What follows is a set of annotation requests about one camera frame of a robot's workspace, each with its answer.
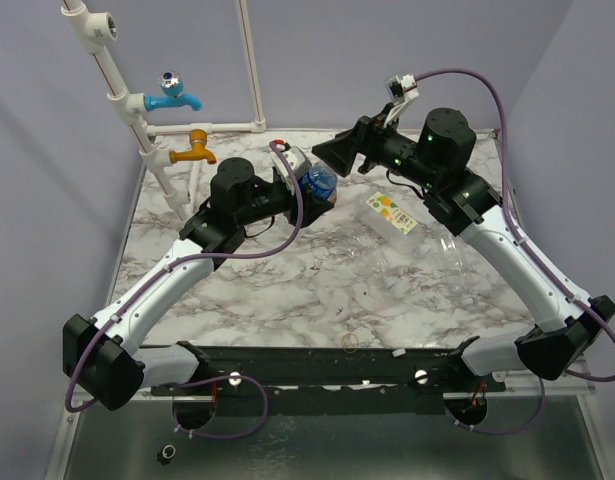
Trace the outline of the blue label water bottle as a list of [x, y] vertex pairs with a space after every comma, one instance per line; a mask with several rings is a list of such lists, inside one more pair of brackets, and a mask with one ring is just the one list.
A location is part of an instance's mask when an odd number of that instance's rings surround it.
[[327, 165], [319, 163], [311, 167], [299, 180], [302, 188], [309, 187], [316, 198], [326, 200], [337, 193], [338, 177]]

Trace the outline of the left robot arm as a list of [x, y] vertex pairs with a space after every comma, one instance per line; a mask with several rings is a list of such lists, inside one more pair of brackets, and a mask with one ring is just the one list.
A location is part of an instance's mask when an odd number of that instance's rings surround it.
[[309, 226], [334, 206], [335, 174], [301, 160], [291, 165], [280, 155], [267, 182], [252, 163], [222, 161], [210, 181], [210, 196], [186, 222], [165, 255], [122, 297], [91, 318], [72, 316], [62, 333], [63, 371], [69, 377], [65, 407], [81, 387], [108, 410], [125, 405], [140, 389], [177, 385], [188, 395], [201, 393], [209, 380], [206, 356], [179, 342], [142, 349], [164, 314], [225, 260], [240, 258], [247, 226], [286, 217], [295, 228]]

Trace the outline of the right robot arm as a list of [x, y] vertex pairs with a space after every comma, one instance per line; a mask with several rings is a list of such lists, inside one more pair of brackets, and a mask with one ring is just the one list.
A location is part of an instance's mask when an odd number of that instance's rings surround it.
[[569, 372], [615, 315], [614, 302], [567, 279], [505, 212], [496, 189], [468, 168], [476, 134], [460, 111], [432, 110], [416, 141], [386, 117], [363, 116], [311, 152], [341, 177], [363, 156], [359, 173], [381, 166], [423, 188], [430, 215], [490, 263], [534, 320], [516, 335], [463, 342], [447, 367], [449, 384], [467, 392], [498, 371], [529, 370], [549, 381]]

